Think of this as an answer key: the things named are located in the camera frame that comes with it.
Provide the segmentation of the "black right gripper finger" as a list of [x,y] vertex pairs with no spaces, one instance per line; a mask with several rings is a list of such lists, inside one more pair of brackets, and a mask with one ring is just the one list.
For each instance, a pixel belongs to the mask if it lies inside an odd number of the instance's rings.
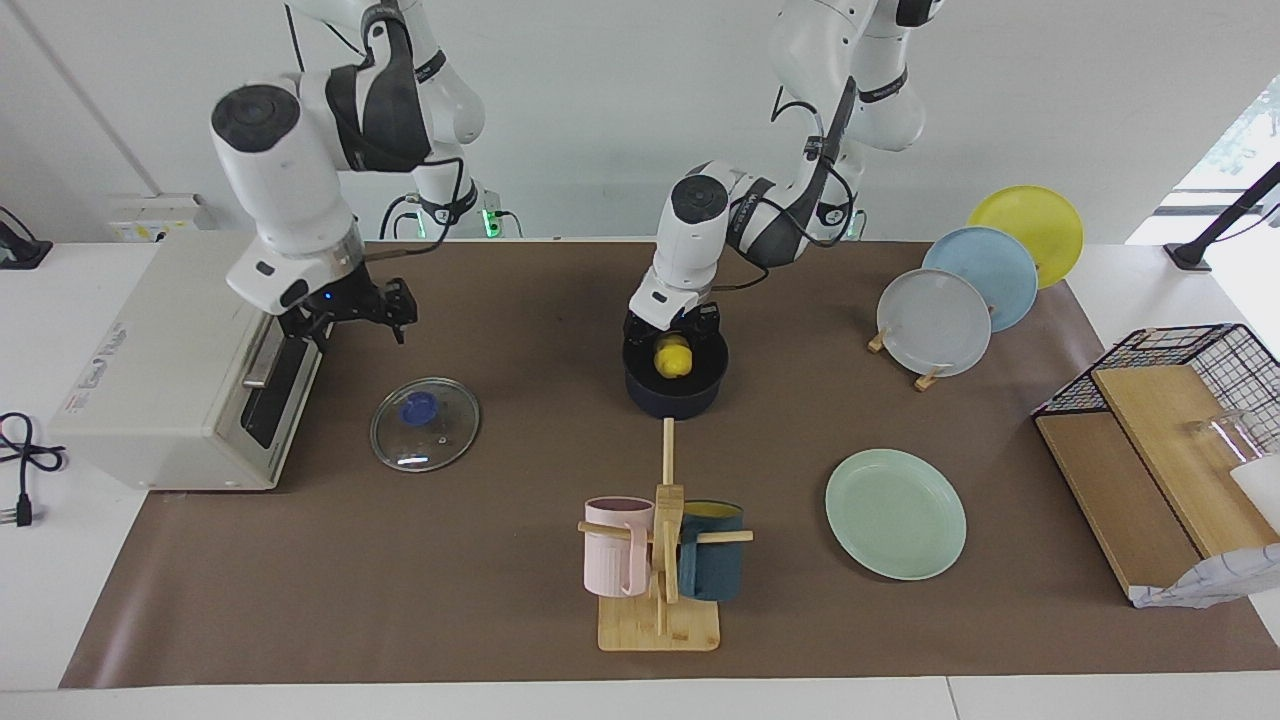
[[404,281],[387,284],[387,324],[398,345],[404,345],[404,328],[419,320],[416,299]]
[[328,347],[329,328],[333,324],[330,313],[284,313],[280,315],[280,328],[288,340],[307,340],[316,348]]

